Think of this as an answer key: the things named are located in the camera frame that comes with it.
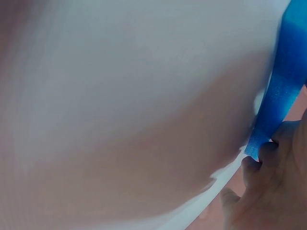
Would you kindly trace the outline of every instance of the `pale skin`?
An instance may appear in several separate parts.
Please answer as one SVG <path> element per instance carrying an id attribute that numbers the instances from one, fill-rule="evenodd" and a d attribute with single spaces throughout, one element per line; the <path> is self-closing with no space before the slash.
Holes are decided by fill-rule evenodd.
<path id="1" fill-rule="evenodd" d="M 283 122 L 273 142 L 241 166 L 242 197 L 224 188 L 225 230 L 307 230 L 307 110 L 301 121 Z"/>

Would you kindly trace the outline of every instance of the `blue plastic item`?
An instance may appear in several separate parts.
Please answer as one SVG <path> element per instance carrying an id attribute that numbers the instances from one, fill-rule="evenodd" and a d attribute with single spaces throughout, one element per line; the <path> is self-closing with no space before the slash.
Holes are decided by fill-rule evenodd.
<path id="1" fill-rule="evenodd" d="M 292 0 L 283 14 L 270 84 L 245 153 L 258 159 L 307 81 L 307 0 Z"/>

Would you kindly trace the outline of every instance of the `finger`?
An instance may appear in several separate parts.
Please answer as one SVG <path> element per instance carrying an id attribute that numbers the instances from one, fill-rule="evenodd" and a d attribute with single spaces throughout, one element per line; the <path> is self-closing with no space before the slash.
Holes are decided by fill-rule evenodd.
<path id="1" fill-rule="evenodd" d="M 291 144 L 295 130 L 299 126 L 300 121 L 284 121 L 272 136 L 272 141 L 278 145 L 286 147 Z"/>
<path id="2" fill-rule="evenodd" d="M 261 168 L 261 163 L 255 161 L 252 157 L 245 157 L 242 162 L 242 172 L 243 172 L 243 181 L 245 186 L 251 184 L 252 177 L 255 175 Z"/>
<path id="3" fill-rule="evenodd" d="M 307 175 L 307 110 L 304 112 L 299 127 L 296 129 L 292 143 L 293 157 L 300 173 Z"/>
<path id="4" fill-rule="evenodd" d="M 264 165 L 271 165 L 273 163 L 277 163 L 277 149 L 278 145 L 274 142 L 264 143 L 258 151 L 259 162 Z"/>
<path id="5" fill-rule="evenodd" d="M 224 216 L 230 215 L 235 204 L 240 200 L 240 197 L 230 188 L 223 188 L 220 192 L 220 198 Z"/>

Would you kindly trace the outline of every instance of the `blue object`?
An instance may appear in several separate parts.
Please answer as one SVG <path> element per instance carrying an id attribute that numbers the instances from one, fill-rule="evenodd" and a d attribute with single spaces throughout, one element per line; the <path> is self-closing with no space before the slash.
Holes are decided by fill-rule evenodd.
<path id="1" fill-rule="evenodd" d="M 270 84 L 245 153 L 258 159 L 307 81 L 307 0 L 292 0 L 283 14 Z"/>

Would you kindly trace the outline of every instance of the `hand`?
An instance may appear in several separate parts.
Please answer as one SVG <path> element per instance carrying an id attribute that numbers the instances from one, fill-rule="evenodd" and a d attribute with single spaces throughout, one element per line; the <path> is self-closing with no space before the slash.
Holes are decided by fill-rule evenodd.
<path id="1" fill-rule="evenodd" d="M 259 162 L 243 159 L 242 197 L 221 191 L 226 230 L 307 230 L 307 111 L 283 122 L 272 141 Z"/>

